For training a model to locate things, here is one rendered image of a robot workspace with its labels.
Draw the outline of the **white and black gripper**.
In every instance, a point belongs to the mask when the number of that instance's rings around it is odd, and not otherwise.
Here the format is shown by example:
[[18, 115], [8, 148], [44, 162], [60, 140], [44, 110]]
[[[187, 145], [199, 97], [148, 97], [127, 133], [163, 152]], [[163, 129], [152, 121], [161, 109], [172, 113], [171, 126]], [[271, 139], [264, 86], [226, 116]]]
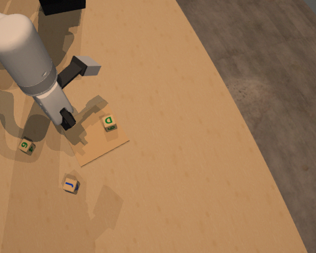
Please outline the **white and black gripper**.
[[34, 95], [23, 93], [28, 96], [32, 96], [50, 120], [55, 125], [61, 124], [66, 131], [73, 127], [76, 124], [76, 121], [71, 114], [74, 111], [73, 107], [58, 84], [57, 77], [58, 72], [54, 83], [42, 93]]

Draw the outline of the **tan flat mat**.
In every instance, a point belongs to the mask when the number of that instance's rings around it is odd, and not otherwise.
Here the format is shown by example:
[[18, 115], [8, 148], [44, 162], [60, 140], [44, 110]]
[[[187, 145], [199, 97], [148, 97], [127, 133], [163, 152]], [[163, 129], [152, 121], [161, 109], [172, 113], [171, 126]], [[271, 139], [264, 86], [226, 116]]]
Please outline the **tan flat mat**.
[[113, 114], [106, 100], [74, 116], [76, 124], [64, 131], [80, 164], [84, 166], [129, 141], [116, 119], [117, 129], [107, 132], [102, 117]]

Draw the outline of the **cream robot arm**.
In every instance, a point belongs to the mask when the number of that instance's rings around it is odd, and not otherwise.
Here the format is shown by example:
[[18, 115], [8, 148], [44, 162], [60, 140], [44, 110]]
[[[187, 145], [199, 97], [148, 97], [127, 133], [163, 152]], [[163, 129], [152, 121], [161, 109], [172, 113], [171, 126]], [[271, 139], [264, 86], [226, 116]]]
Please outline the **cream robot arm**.
[[[42, 93], [56, 79], [56, 67], [34, 24], [22, 14], [0, 13], [0, 62], [26, 94]], [[73, 56], [57, 82], [63, 89], [79, 74], [98, 75], [100, 68], [89, 56]]]

